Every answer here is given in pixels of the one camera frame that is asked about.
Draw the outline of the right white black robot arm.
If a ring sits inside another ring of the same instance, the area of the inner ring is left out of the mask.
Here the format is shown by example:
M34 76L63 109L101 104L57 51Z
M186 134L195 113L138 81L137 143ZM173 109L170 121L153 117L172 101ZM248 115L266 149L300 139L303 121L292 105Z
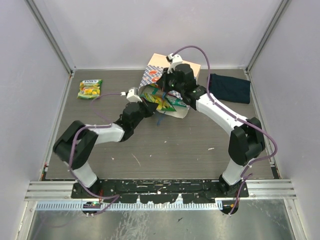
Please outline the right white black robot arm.
M187 106L212 119L229 135L230 161L218 179L218 187L223 196L231 197L239 189L249 162L265 150L261 122L256 117L239 115L215 99L206 87L197 83L189 64L164 68L156 84L165 93L179 93Z

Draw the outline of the green Fox's spring tea candy bag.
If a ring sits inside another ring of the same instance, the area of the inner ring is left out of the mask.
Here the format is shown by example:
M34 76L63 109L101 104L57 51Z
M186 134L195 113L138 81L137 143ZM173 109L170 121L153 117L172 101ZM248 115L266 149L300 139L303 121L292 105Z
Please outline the green Fox's spring tea candy bag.
M79 83L78 99L93 100L101 95L102 79L87 79Z

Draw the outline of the blue checkered paper bag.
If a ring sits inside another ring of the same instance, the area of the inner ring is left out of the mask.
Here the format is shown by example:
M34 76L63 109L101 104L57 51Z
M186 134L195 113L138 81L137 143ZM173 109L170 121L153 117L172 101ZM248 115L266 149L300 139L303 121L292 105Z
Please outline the blue checkered paper bag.
M158 104L164 115L183 119L189 109L196 109L196 100L206 93L198 84L200 65L184 61L179 54L153 54L138 88L142 100Z

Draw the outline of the teal Fox's blossom candy bag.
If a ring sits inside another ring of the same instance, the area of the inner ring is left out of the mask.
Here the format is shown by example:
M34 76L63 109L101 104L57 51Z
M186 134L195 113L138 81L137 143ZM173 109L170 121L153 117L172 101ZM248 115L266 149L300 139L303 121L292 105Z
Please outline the teal Fox's blossom candy bag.
M178 106L178 107L182 107L182 108L186 108L187 107L187 105L183 102L183 100L178 98L178 97L176 97L176 96L167 94L165 96L165 98L172 106Z

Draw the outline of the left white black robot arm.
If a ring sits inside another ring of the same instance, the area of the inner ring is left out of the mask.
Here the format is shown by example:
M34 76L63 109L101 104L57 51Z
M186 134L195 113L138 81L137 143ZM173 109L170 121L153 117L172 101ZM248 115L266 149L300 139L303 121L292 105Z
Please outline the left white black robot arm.
M88 198L97 197L102 190L101 181L88 162L94 146L128 140L139 123L151 117L158 104L143 99L129 102L119 119L108 125L88 125L75 120L56 140L52 151L68 166Z

